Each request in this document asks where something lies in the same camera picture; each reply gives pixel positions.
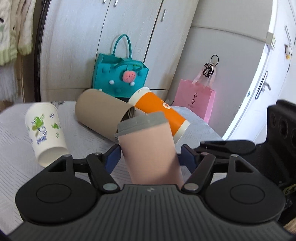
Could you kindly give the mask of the metal hook rail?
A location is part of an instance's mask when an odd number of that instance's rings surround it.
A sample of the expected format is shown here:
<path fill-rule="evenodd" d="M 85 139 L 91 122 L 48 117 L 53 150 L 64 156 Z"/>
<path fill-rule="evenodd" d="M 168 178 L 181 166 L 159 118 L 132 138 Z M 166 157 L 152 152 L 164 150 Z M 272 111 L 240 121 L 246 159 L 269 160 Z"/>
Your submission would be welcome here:
<path fill-rule="evenodd" d="M 286 35 L 287 35 L 287 40 L 288 40 L 288 45 L 292 45 L 292 40 L 291 40 L 291 37 L 290 37 L 290 33 L 289 33 L 289 31 L 288 31 L 288 27 L 287 27 L 287 25 L 285 25 L 285 33 L 286 33 Z"/>

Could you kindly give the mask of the black clothes rack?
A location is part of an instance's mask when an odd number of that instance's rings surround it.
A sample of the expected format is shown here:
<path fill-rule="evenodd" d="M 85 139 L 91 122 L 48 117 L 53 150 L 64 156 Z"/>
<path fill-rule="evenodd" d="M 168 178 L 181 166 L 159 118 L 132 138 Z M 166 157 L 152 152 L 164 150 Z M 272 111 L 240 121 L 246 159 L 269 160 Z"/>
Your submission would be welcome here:
<path fill-rule="evenodd" d="M 48 8 L 51 0 L 41 1 L 41 14 L 39 17 L 35 51 L 34 51 L 34 100 L 41 101 L 41 87 L 40 87 L 40 61 L 41 61 L 41 46 L 45 21 L 48 13 Z"/>

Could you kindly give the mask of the white duck door magnet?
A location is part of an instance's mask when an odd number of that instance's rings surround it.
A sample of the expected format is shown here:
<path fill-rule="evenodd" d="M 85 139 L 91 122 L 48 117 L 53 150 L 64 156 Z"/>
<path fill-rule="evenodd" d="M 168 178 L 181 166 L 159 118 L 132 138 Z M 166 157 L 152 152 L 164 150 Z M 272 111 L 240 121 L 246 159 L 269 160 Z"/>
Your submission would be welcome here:
<path fill-rule="evenodd" d="M 292 46 L 285 44 L 285 57 L 287 60 L 291 59 L 292 53 L 293 53 Z"/>

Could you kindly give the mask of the orange white paper cup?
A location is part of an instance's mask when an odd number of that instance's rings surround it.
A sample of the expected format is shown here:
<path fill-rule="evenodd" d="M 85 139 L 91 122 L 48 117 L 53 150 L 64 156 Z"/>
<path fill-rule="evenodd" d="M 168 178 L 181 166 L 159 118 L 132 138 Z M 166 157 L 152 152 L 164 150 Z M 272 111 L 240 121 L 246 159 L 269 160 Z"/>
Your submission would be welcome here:
<path fill-rule="evenodd" d="M 137 90 L 130 97 L 128 103 L 147 114 L 162 111 L 170 124 L 175 144 L 180 140 L 190 125 L 188 120 L 165 103 L 160 97 L 151 92 L 148 87 Z"/>

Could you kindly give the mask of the teal felt handbag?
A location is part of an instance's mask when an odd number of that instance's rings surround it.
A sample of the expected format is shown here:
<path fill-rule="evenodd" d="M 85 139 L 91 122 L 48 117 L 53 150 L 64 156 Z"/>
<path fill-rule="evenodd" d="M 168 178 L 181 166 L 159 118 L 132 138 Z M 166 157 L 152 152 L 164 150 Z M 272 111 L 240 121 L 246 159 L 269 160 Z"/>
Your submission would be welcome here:
<path fill-rule="evenodd" d="M 126 37 L 128 57 L 116 57 L 119 41 Z M 97 57 L 92 78 L 92 88 L 116 98 L 130 98 L 137 90 L 144 87 L 149 68 L 143 62 L 132 59 L 130 38 L 122 34 L 116 40 L 110 55 L 100 53 Z"/>

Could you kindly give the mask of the tan steel-lined tumbler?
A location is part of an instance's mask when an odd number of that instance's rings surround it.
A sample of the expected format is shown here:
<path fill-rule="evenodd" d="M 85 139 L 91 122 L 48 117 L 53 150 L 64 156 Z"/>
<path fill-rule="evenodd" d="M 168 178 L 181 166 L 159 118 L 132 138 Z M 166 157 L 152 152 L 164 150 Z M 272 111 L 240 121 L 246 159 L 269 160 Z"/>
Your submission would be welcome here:
<path fill-rule="evenodd" d="M 120 135 L 147 127 L 142 111 L 96 89 L 85 90 L 78 97 L 75 115 L 81 124 L 113 142 Z"/>

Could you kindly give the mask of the white paper cup green print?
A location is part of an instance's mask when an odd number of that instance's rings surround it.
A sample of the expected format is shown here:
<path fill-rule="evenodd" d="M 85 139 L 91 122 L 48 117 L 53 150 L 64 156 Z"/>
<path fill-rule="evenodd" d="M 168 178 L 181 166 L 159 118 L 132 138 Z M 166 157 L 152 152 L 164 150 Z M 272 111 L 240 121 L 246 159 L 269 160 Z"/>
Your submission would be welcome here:
<path fill-rule="evenodd" d="M 37 163 L 47 167 L 69 154 L 58 109 L 48 102 L 34 103 L 25 115 L 25 124 Z"/>

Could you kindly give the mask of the white fluffy robe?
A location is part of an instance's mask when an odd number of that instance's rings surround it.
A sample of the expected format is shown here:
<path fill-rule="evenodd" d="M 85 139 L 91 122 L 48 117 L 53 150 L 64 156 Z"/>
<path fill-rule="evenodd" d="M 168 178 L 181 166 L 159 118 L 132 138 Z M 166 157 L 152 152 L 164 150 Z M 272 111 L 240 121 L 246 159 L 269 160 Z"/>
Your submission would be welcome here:
<path fill-rule="evenodd" d="M 18 81 L 16 78 L 15 62 L 1 66 L 0 70 L 1 101 L 14 102 L 18 97 Z"/>

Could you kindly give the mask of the beige wall switch box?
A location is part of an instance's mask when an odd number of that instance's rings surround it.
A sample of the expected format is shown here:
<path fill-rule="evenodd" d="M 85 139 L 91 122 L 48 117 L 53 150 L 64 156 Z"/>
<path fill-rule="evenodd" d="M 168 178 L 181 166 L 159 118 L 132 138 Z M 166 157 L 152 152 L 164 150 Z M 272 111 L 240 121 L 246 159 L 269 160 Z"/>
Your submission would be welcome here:
<path fill-rule="evenodd" d="M 266 43 L 266 45 L 268 46 L 268 48 L 270 50 L 274 50 L 275 49 L 276 39 L 275 39 L 274 33 L 267 32 L 265 43 Z"/>

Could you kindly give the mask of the pink paper gift bag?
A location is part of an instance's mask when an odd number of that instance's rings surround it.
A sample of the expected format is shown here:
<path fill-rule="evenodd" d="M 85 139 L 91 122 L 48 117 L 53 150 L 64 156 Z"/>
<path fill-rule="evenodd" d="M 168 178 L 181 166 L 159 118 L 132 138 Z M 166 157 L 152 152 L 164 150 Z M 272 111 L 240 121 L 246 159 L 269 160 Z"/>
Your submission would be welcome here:
<path fill-rule="evenodd" d="M 216 95 L 215 90 L 211 88 L 216 77 L 215 67 L 212 73 L 205 84 L 199 82 L 203 70 L 194 80 L 181 79 L 173 105 L 186 107 L 203 119 L 204 122 L 209 123 Z"/>

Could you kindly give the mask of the white door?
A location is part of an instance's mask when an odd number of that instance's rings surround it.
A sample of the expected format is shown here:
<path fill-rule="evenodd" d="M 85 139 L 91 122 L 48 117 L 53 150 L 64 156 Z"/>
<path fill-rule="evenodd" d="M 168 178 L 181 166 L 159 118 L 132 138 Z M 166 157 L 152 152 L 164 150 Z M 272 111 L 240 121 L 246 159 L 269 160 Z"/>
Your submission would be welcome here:
<path fill-rule="evenodd" d="M 276 1 L 274 28 L 269 31 L 274 33 L 275 49 L 270 50 L 267 45 L 264 46 L 253 82 L 238 113 L 223 136 L 225 140 L 245 139 L 254 141 L 261 131 L 266 129 L 267 108 L 278 100 L 290 68 L 291 59 L 287 60 L 285 57 L 285 44 L 288 45 L 285 25 L 288 27 L 292 40 L 292 57 L 295 56 L 294 8 L 294 1 Z M 259 99 L 255 100 L 255 95 L 266 71 L 269 72 L 266 81 L 271 90 L 266 87 Z"/>

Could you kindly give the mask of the pink cup grey lid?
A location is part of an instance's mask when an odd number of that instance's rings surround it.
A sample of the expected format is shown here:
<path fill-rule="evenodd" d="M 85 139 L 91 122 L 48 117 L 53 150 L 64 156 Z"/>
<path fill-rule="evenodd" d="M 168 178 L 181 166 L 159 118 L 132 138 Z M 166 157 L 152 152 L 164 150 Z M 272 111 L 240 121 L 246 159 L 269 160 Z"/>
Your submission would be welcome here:
<path fill-rule="evenodd" d="M 115 136 L 133 184 L 183 185 L 170 124 L 163 112 L 124 120 L 117 125 Z"/>

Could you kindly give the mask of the cream green knit cardigan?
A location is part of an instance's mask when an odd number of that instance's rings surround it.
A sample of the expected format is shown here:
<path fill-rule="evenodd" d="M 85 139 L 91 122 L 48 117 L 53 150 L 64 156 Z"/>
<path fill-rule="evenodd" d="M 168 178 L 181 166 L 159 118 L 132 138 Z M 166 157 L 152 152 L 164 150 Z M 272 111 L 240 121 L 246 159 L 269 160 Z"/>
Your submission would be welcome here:
<path fill-rule="evenodd" d="M 33 49 L 36 0 L 1 0 L 1 66 Z"/>

